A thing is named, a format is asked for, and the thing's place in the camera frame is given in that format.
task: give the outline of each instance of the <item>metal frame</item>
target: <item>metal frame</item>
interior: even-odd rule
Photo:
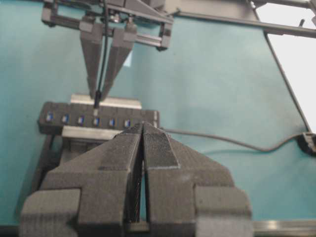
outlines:
[[[42,13],[42,21],[43,23],[53,27],[53,26],[63,26],[66,28],[71,28],[75,30],[80,30],[80,20],[76,18],[66,17],[58,14],[58,6],[59,5],[65,5],[63,1],[64,0],[42,0],[44,2],[44,8]],[[169,17],[168,15],[163,15],[158,12],[156,12],[156,15],[150,15],[145,14],[143,12],[138,12],[132,9],[127,9],[121,6],[113,5],[108,3],[108,9],[109,11],[118,11],[122,12],[128,15],[133,15],[139,18],[145,18],[147,20],[153,21],[160,25],[160,34],[158,37],[146,35],[146,34],[137,34],[136,36],[136,43],[148,45],[148,46],[154,46],[157,48],[164,49],[166,47],[166,42],[168,42],[167,39],[169,38],[169,35],[166,35],[165,31],[169,32],[168,25],[173,24],[172,17]],[[113,37],[114,35],[114,28],[109,27],[107,36]]]
[[[303,1],[303,0],[254,0],[257,4],[257,8],[263,6],[266,3],[281,4],[287,6],[295,6],[301,8],[311,9],[314,14],[316,14],[316,0]],[[196,14],[191,12],[185,12],[181,9],[178,9],[177,12],[173,13],[174,15],[183,16],[183,17],[192,17],[197,19],[207,19],[219,22],[228,22],[233,24],[243,24],[248,26],[262,27],[265,33],[267,34],[276,34],[276,35],[292,35],[292,36],[302,36],[309,38],[316,38],[316,30],[302,27],[292,27],[287,25],[279,25],[273,23],[265,23],[252,20],[245,20],[243,18],[230,18],[224,16],[213,16],[205,14]],[[316,16],[313,18],[314,24],[316,24]]]
[[[255,237],[314,237],[316,236],[316,220],[304,221],[254,221]],[[125,226],[127,236],[149,235],[147,222],[132,223]],[[0,229],[0,235],[18,235],[18,227],[8,226]]]

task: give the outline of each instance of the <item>black wire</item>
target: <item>black wire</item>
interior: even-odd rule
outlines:
[[[103,81],[104,68],[105,68],[105,64],[106,64],[106,60],[107,60],[107,53],[108,53],[109,12],[108,12],[108,5],[107,5],[106,0],[103,0],[103,11],[104,11],[104,22],[105,22],[104,52],[103,52],[103,59],[102,59],[99,84],[97,87],[97,91],[95,93],[94,108],[99,107],[99,102],[101,99],[101,85],[102,85],[102,81]]]
[[[289,141],[298,138],[300,136],[302,136],[303,134],[295,134],[292,135],[286,139],[284,139],[283,141],[279,142],[278,144],[276,144],[273,147],[270,148],[261,148],[261,147],[257,147],[257,146],[253,146],[244,142],[240,142],[234,139],[230,139],[230,138],[226,138],[226,137],[221,137],[221,136],[217,136],[217,135],[212,135],[212,134],[204,134],[204,133],[197,133],[197,132],[188,132],[188,131],[182,131],[182,130],[176,130],[176,129],[164,129],[162,128],[165,132],[169,132],[169,133],[175,133],[175,134],[181,134],[181,135],[190,135],[190,136],[197,136],[197,137],[206,137],[206,138],[211,138],[211,139],[216,139],[216,140],[221,140],[221,141],[225,141],[225,142],[229,142],[229,143],[233,143],[239,146],[243,146],[243,147],[247,147],[249,149],[253,149],[256,151],[260,151],[260,152],[273,152],[276,151],[277,149],[279,149],[281,146],[285,145],[286,143],[288,143]]]

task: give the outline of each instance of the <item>teal surface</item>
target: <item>teal surface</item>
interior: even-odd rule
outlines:
[[[45,101],[87,94],[79,32],[48,28],[40,3],[0,0],[0,225],[16,225],[44,136]],[[157,29],[140,29],[157,31]],[[160,111],[161,125],[269,147],[305,131],[258,28],[176,18],[170,49],[136,45],[112,96]],[[316,159],[295,142],[261,154],[219,141],[173,135],[227,166],[253,218],[316,218]]]

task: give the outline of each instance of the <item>cable connector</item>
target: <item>cable connector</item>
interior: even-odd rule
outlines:
[[[305,132],[297,138],[301,150],[313,157],[316,157],[316,134]]]

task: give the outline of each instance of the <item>metal bar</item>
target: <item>metal bar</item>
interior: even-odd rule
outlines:
[[[252,0],[252,1],[254,3],[256,3],[256,2],[266,2],[266,3],[280,4],[280,5],[286,5],[286,6],[310,8],[309,2],[308,1],[304,1],[304,0]]]
[[[282,74],[282,77],[283,77],[283,79],[285,81],[285,84],[286,84],[287,89],[288,89],[288,91],[290,93],[290,96],[291,96],[291,98],[292,98],[292,100],[293,100],[293,102],[294,102],[294,104],[296,106],[296,109],[298,110],[298,113],[300,114],[300,116],[301,116],[301,118],[302,118],[302,120],[303,120],[303,122],[305,124],[306,130],[308,132],[311,132],[311,127],[309,126],[309,124],[307,122],[307,119],[306,119],[306,117],[305,117],[305,115],[303,113],[303,110],[302,110],[300,104],[298,103],[297,98],[296,98],[296,96],[294,94],[293,88],[291,87],[290,82],[288,81],[288,79],[287,79],[287,77],[285,75],[285,72],[284,72],[284,70],[283,70],[283,68],[281,66],[281,63],[280,63],[279,59],[277,58],[277,55],[276,55],[276,53],[275,53],[275,51],[273,49],[273,46],[272,46],[272,44],[270,42],[268,34],[265,34],[265,38],[266,38],[268,46],[269,46],[269,48],[270,48],[270,50],[272,52],[272,55],[273,55],[273,57],[274,57],[274,59],[276,61],[276,64],[277,64],[277,66],[278,66],[278,68],[279,68],[279,70],[280,70],[280,72]]]
[[[54,15],[51,17],[51,20],[49,23],[58,25],[58,26],[71,28],[74,30],[79,30],[80,20],[70,18],[70,17],[60,16],[60,15]],[[112,27],[109,27],[108,29],[109,37],[113,36],[113,30],[114,29]],[[145,35],[145,34],[137,34],[137,37],[136,37],[136,43],[145,44],[148,46],[161,47],[161,42],[162,42],[161,37],[154,37],[154,36]]]
[[[72,94],[70,103],[93,105],[94,100],[92,100],[88,95]],[[142,104],[139,100],[118,97],[107,97],[105,100],[100,101],[100,106],[129,108],[138,110],[142,109]]]
[[[235,18],[228,18],[228,17],[192,14],[188,12],[179,12],[178,15],[184,16],[184,17],[197,18],[197,19],[207,19],[207,20],[220,21],[220,22],[243,24],[243,25],[248,25],[248,26],[257,26],[257,27],[263,28],[263,30],[266,33],[276,34],[276,35],[292,35],[292,36],[316,38],[316,30],[302,28],[302,27],[292,27],[292,26],[286,26],[286,25],[278,25],[278,24],[249,21],[249,20],[242,20],[242,19],[235,19]]]
[[[316,236],[316,220],[254,221],[257,237],[311,237]]]
[[[301,221],[254,221],[255,237],[315,237],[316,220]],[[150,226],[147,222],[125,225],[126,236],[149,236]],[[18,226],[1,227],[0,236],[18,236]]]

